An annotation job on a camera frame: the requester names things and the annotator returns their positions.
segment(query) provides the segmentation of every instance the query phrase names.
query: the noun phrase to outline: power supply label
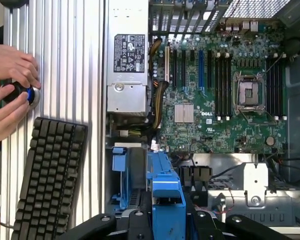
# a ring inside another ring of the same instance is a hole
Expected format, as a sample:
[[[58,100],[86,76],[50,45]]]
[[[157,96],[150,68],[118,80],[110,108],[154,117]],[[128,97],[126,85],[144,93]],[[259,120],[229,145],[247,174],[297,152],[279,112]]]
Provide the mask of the power supply label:
[[[145,72],[144,34],[118,34],[114,37],[115,73]]]

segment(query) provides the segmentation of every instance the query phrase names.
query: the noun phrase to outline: black keyboard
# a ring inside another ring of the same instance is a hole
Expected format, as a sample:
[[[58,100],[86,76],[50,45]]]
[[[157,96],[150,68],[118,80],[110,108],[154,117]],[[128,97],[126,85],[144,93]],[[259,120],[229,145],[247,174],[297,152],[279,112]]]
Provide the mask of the black keyboard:
[[[86,151],[84,125],[41,117],[33,125],[12,240],[54,240],[67,230]]]

